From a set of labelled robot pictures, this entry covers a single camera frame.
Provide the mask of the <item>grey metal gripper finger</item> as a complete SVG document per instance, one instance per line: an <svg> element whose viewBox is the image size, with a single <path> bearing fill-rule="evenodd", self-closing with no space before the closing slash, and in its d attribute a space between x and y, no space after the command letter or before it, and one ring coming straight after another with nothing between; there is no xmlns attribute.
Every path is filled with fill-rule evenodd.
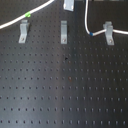
<svg viewBox="0 0 128 128"><path fill-rule="evenodd" d="M63 8L68 11L74 10L74 0L64 0Z"/></svg>

